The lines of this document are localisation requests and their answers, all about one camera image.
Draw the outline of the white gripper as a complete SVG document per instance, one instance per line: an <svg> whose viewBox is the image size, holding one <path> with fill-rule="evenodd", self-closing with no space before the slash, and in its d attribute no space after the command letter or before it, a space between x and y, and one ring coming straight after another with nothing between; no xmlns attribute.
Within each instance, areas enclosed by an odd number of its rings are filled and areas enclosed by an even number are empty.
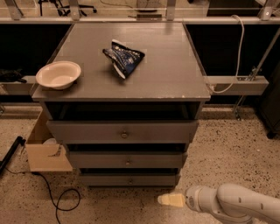
<svg viewBox="0 0 280 224"><path fill-rule="evenodd" d="M186 203L193 211L211 214L218 208L216 193L216 189L195 185L185 190L185 197L182 193L166 193L158 196L157 202L172 207L183 207Z"/></svg>

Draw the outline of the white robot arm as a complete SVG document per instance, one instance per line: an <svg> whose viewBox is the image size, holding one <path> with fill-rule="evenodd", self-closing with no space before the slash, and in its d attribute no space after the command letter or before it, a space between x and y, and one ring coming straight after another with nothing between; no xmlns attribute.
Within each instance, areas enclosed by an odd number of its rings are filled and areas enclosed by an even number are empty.
<svg viewBox="0 0 280 224"><path fill-rule="evenodd" d="M280 199L260 194L235 184L217 189L196 185L185 193L166 193L157 197L160 205L183 207L211 214L222 224L253 224L257 218L268 224L280 224Z"/></svg>

